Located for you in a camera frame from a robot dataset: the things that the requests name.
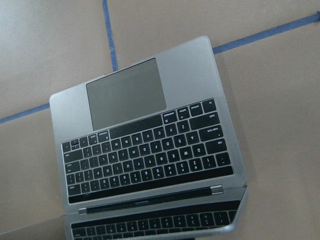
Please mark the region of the grey laptop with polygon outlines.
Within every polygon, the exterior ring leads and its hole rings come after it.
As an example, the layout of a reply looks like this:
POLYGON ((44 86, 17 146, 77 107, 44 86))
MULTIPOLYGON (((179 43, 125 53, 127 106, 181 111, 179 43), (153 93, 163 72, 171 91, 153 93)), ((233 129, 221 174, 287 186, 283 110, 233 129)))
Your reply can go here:
POLYGON ((232 231, 247 175, 201 36, 49 99, 68 240, 232 231))

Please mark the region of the blue tape strip lengthwise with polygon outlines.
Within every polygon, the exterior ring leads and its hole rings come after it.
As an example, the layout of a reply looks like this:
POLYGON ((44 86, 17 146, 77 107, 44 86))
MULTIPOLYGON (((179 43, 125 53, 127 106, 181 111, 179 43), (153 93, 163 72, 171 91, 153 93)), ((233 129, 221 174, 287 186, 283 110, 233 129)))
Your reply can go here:
POLYGON ((111 19, 110 19, 110 13, 109 13, 107 0, 102 0, 102 7, 103 7, 106 32, 107 32, 110 60, 111 60, 112 69, 115 72, 118 70, 118 61, 117 61, 115 43, 114 43, 114 39, 113 39, 112 25, 111 25, 111 19))

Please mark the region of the blue tape strip crosswise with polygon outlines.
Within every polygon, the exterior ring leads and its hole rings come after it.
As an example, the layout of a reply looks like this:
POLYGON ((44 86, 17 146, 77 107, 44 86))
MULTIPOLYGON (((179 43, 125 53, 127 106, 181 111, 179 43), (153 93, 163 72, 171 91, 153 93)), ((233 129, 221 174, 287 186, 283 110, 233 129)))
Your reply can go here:
MULTIPOLYGON (((219 53, 222 53, 222 52, 234 49, 234 48, 238 48, 238 47, 241 47, 241 46, 244 46, 244 45, 247 45, 247 44, 250 44, 250 43, 253 43, 253 42, 256 42, 256 41, 259 41, 259 40, 262 40, 262 39, 265 39, 265 38, 268 38, 268 37, 271 37, 271 36, 274 36, 277 34, 281 34, 281 33, 284 33, 284 32, 287 32, 287 31, 290 31, 290 30, 293 30, 293 29, 296 29, 296 28, 299 28, 299 27, 302 27, 302 26, 305 26, 308 24, 319 22, 319 21, 320 21, 320 12, 317 11, 317 13, 312 14, 310 16, 306 16, 306 17, 303 17, 303 18, 300 18, 300 19, 297 19, 297 20, 294 20, 294 21, 291 21, 291 22, 288 22, 285 24, 281 24, 279 26, 276 26, 276 27, 273 27, 273 28, 270 28, 270 29, 267 29, 264 31, 260 31, 258 33, 252 34, 252 35, 248 35, 248 36, 243 37, 241 39, 237 39, 237 40, 213 47, 212 50, 213 50, 213 53, 216 55, 216 54, 219 54, 219 53)), ((30 109, 24 110, 22 112, 18 112, 16 114, 1 118, 0 123, 3 124, 3 123, 6 123, 9 121, 18 119, 18 118, 22 118, 24 116, 31 115, 31 114, 34 114, 34 113, 37 113, 37 112, 40 112, 40 111, 43 111, 43 110, 46 110, 49 108, 50 108, 49 103, 42 104, 42 105, 30 108, 30 109)))

